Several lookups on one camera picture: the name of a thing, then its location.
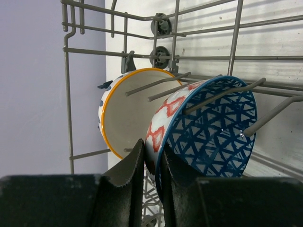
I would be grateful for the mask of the red diamond pattern bowl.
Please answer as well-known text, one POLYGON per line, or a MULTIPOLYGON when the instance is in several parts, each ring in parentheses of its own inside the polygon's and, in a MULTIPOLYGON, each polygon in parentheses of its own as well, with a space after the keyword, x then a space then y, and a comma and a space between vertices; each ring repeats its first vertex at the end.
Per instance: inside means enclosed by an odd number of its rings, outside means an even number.
POLYGON ((240 78, 218 76, 187 85, 162 103, 145 137, 147 173, 160 198, 165 145, 204 176, 242 176, 255 143, 255 136, 243 134, 258 118, 253 93, 229 93, 189 114, 183 111, 227 89, 245 86, 240 78))

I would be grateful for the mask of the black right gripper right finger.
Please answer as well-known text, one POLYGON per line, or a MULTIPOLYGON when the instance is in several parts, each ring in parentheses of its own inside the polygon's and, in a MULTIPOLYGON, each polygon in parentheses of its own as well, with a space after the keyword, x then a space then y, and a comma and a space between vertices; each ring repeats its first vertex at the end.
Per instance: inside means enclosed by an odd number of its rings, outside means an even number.
POLYGON ((285 177, 205 177, 165 145, 161 156, 168 227, 300 227, 303 184, 285 177))

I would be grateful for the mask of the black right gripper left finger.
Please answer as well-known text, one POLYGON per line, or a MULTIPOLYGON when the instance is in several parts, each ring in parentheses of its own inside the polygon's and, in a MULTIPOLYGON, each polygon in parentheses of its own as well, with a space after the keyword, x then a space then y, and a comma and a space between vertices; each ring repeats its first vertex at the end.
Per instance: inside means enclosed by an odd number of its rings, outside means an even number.
POLYGON ((144 142, 104 174, 11 175, 0 180, 3 227, 139 227, 144 142))

